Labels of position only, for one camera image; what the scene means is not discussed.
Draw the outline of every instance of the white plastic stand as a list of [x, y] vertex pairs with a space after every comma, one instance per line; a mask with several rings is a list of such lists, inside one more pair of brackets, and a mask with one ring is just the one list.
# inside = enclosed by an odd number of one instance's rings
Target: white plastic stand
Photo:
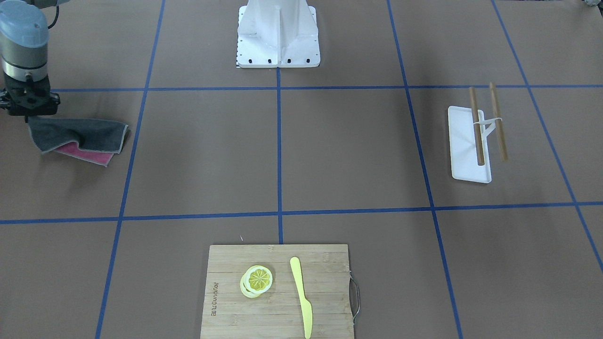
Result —
[[489, 183], [492, 181], [488, 135], [496, 128], [495, 119], [484, 120], [484, 111], [478, 110], [485, 164], [480, 166], [476, 157], [477, 145], [473, 135], [473, 116], [466, 107], [448, 107], [448, 130], [450, 136], [450, 164], [452, 177], [458, 180]]
[[242, 68], [320, 64], [316, 9], [306, 0], [249, 0], [239, 9], [236, 63]]

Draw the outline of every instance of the white mounting plate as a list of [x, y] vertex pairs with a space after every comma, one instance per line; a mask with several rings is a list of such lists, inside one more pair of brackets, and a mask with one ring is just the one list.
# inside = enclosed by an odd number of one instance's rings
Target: white mounting plate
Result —
[[[484, 111], [478, 110], [478, 113], [479, 120], [484, 120]], [[480, 125], [480, 128], [482, 131], [482, 143], [484, 144], [485, 165], [483, 166], [478, 165], [471, 109], [457, 106], [448, 107], [450, 164], [454, 179], [480, 183], [489, 183], [492, 181], [488, 139], [484, 137], [484, 125]]]
[[[239, 24], [247, 6], [239, 8]], [[308, 6], [316, 23], [316, 8]], [[279, 60], [276, 47], [258, 42], [257, 39], [238, 37], [236, 66], [239, 68], [305, 68], [320, 65], [320, 48], [318, 36], [298, 36], [289, 46], [283, 49], [284, 55]]]

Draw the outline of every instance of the pink towel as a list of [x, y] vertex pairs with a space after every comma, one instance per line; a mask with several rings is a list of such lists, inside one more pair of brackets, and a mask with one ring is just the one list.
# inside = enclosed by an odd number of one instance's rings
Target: pink towel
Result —
[[75, 141], [57, 147], [54, 151], [105, 167], [107, 167], [109, 161], [113, 157], [113, 153], [83, 151], [78, 148], [78, 144]]

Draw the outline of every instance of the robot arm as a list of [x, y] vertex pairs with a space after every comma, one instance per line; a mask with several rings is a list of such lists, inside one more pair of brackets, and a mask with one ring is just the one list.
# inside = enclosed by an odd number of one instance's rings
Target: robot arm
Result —
[[68, 0], [0, 1], [0, 52], [4, 84], [0, 108], [10, 115], [53, 115], [60, 104], [47, 73], [48, 23], [40, 8]]

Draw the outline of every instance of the yellow knife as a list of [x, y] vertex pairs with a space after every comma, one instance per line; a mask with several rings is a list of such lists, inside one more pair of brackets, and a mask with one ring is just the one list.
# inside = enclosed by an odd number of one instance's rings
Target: yellow knife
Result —
[[297, 294], [300, 296], [304, 336], [306, 337], [306, 339], [310, 339], [310, 336], [312, 335], [312, 305], [306, 299], [306, 294], [303, 291], [303, 278], [301, 277], [302, 265], [300, 264], [300, 258], [295, 256], [291, 258], [291, 260], [289, 260], [289, 263], [291, 264], [293, 279], [295, 279]]

